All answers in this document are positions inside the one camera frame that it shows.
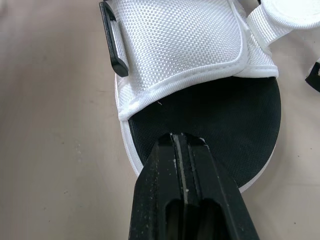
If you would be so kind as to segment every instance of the black buckle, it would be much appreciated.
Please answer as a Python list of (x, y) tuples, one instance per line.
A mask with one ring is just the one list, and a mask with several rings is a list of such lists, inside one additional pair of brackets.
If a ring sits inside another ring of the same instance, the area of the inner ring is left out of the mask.
[(118, 56), (115, 36), (111, 25), (111, 21), (117, 21), (115, 14), (109, 4), (105, 1), (100, 2), (99, 7), (102, 15), (106, 41), (108, 43), (112, 68), (120, 77), (127, 77), (129, 75), (128, 66)]

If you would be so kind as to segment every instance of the black footbed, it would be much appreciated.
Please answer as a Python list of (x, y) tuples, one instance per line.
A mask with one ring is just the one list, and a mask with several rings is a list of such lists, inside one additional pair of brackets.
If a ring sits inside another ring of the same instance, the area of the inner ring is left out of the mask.
[(213, 156), (242, 187), (265, 166), (281, 120), (277, 80), (228, 77), (197, 84), (152, 103), (129, 119), (145, 164), (166, 133), (204, 138)]

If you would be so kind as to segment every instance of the plastic buckle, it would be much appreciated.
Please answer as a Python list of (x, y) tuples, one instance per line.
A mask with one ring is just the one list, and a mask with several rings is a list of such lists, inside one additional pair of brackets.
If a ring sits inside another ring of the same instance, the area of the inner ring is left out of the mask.
[(110, 61), (114, 72), (120, 77), (129, 75), (127, 58), (124, 52), (124, 46), (120, 31), (117, 25), (117, 20), (111, 7), (105, 1), (99, 3), (106, 41), (109, 48)]

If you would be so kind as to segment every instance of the black plastic clamp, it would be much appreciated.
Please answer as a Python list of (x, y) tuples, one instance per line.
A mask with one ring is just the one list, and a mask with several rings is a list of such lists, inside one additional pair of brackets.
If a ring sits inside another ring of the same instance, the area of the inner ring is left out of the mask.
[(235, 181), (203, 139), (166, 134), (134, 189), (129, 240), (258, 240)]

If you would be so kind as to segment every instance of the table surface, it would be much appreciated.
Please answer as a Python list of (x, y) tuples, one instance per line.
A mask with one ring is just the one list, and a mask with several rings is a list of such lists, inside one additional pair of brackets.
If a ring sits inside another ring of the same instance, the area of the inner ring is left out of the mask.
[[(242, 196), (261, 240), (318, 240), (320, 93), (304, 79), (320, 57), (320, 29), (292, 32), (271, 51), (280, 133)], [(98, 1), (8, 1), (0, 12), (0, 239), (128, 239), (135, 181)]]

